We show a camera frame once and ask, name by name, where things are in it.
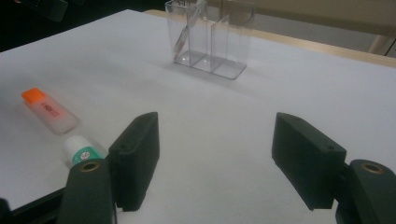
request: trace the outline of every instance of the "white surface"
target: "white surface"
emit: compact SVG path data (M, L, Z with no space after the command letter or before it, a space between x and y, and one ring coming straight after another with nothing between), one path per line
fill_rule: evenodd
M158 111L161 157L137 213L119 223L335 223L310 212L271 159L276 112L396 170L396 69L252 38L237 80L172 63L166 20L123 11L0 54L0 197L12 208L64 186L66 137L109 148ZM52 134L21 92L46 91L81 121Z

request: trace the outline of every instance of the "glue bottle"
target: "glue bottle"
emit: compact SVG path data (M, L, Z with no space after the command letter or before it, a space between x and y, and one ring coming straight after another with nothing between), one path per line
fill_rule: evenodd
M39 88L25 91L21 96L29 108L55 133L66 133L78 124L75 116Z
M81 135L71 136L64 141L64 155L73 165L81 161L103 158L98 149Z

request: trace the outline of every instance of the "translucent highlighter body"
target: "translucent highlighter body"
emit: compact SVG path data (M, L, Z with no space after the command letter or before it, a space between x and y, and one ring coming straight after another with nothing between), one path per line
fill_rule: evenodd
M78 125L78 120L63 106L39 88L22 93L29 108L55 133L67 133Z

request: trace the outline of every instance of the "transparent pen holder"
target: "transparent pen holder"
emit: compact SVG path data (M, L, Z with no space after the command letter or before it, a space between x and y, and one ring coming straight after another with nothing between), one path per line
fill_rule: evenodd
M165 4L174 63L237 78L247 67L252 3L224 1L209 7L202 0Z

